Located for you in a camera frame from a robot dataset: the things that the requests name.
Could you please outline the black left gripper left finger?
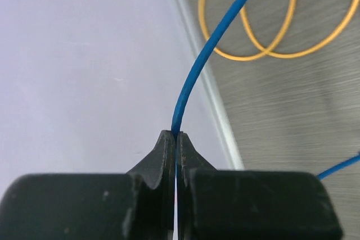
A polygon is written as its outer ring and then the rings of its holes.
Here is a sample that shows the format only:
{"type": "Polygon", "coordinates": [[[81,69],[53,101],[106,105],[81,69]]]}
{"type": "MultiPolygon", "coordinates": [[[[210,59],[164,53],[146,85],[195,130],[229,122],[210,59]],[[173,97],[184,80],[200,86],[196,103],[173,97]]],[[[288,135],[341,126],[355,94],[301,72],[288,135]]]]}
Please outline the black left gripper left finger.
{"type": "Polygon", "coordinates": [[[2,239],[172,239],[175,149],[163,130],[124,174],[28,174],[1,200],[2,239]]]}

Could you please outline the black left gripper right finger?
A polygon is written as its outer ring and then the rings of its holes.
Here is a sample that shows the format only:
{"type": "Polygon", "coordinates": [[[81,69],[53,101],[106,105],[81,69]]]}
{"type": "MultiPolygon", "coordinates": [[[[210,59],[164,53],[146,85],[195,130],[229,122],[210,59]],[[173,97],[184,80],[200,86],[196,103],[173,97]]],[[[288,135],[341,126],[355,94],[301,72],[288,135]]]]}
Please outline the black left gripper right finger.
{"type": "Polygon", "coordinates": [[[342,239],[315,175],[218,170],[182,132],[176,151],[179,239],[342,239]]]}

